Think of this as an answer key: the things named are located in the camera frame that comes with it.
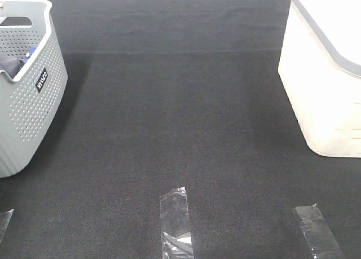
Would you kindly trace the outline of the grey blue towel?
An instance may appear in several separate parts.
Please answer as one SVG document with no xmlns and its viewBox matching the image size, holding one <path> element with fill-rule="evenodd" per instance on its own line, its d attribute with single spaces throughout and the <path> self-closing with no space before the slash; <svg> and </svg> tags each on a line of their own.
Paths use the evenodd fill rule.
<svg viewBox="0 0 361 259">
<path fill-rule="evenodd" d="M 14 78 L 24 66 L 24 61 L 13 56 L 1 55 L 1 70 L 4 70 L 11 78 Z"/>
</svg>

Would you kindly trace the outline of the black table cloth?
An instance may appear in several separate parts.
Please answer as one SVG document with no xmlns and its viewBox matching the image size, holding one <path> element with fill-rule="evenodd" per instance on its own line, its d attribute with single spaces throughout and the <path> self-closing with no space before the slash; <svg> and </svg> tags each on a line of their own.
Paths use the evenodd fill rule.
<svg viewBox="0 0 361 259">
<path fill-rule="evenodd" d="M 360 257 L 360 160 L 308 148 L 278 75 L 289 0 L 49 1 L 68 83 L 2 258 L 160 258 L 177 187 L 197 258 L 310 258 L 311 204 Z"/>
</svg>

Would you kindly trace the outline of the clear tape strip centre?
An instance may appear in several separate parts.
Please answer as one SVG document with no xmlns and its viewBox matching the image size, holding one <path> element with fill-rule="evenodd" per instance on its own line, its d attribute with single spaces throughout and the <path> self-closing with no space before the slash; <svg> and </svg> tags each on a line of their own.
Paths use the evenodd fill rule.
<svg viewBox="0 0 361 259">
<path fill-rule="evenodd" d="M 163 258 L 194 258 L 185 187 L 160 196 L 160 232 Z"/>
</svg>

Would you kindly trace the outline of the clear tape strip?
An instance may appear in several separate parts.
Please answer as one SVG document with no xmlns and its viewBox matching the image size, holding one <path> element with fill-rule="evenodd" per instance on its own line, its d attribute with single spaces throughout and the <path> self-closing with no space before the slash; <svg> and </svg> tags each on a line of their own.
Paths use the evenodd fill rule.
<svg viewBox="0 0 361 259">
<path fill-rule="evenodd" d="M 185 187 L 160 196 L 160 232 L 163 258 L 194 258 Z"/>
<path fill-rule="evenodd" d="M 12 217 L 14 210 L 8 210 L 5 212 L 0 212 L 0 243 L 3 240 L 3 237 L 7 231 L 8 224 L 10 223 L 10 219 Z"/>
<path fill-rule="evenodd" d="M 345 258 L 317 204 L 293 208 L 311 258 Z"/>
</svg>

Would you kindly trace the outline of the white plastic storage bin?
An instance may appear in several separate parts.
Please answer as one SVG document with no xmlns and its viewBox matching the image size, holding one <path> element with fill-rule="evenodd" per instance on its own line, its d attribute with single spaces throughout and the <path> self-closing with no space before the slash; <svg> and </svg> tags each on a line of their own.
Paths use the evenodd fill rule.
<svg viewBox="0 0 361 259">
<path fill-rule="evenodd" d="M 278 73 L 307 146 L 360 157 L 360 0 L 290 0 Z"/>
</svg>

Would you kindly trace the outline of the grey perforated laundry basket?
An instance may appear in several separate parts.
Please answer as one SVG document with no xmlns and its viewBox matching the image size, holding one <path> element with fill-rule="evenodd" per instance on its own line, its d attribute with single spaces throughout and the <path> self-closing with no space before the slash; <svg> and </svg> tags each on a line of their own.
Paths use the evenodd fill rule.
<svg viewBox="0 0 361 259">
<path fill-rule="evenodd" d="M 29 25 L 1 26 L 1 55 L 23 60 L 35 52 L 14 78 L 1 70 L 1 177 L 10 177 L 31 161 L 61 103 L 67 70 L 47 0 L 1 2 L 1 17 L 25 17 Z"/>
</svg>

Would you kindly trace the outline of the blue cloth in basket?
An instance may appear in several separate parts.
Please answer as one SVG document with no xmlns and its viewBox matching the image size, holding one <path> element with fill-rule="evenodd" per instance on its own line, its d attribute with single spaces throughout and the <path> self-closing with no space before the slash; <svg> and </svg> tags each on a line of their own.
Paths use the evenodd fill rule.
<svg viewBox="0 0 361 259">
<path fill-rule="evenodd" d="M 25 54 L 25 58 L 23 59 L 23 61 L 24 61 L 25 63 L 30 59 L 30 57 L 33 55 L 33 53 L 35 52 L 35 50 L 36 50 L 36 47 L 31 47 L 31 48 L 29 49 L 29 51 Z"/>
</svg>

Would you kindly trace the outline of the clear tape strip right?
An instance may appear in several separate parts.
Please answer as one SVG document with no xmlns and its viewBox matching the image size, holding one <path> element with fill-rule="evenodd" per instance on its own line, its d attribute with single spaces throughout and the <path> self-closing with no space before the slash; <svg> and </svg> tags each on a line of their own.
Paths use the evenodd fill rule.
<svg viewBox="0 0 361 259">
<path fill-rule="evenodd" d="M 345 258 L 317 204 L 293 208 L 311 258 Z"/>
</svg>

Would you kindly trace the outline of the clear tape strip left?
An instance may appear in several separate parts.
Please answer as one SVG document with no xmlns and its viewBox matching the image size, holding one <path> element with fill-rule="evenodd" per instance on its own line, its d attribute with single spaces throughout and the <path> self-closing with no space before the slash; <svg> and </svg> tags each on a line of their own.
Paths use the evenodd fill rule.
<svg viewBox="0 0 361 259">
<path fill-rule="evenodd" d="M 8 224 L 10 223 L 10 219 L 12 217 L 14 210 L 8 210 L 5 212 L 0 212 L 0 243 L 3 240 L 3 237 L 7 231 Z"/>
</svg>

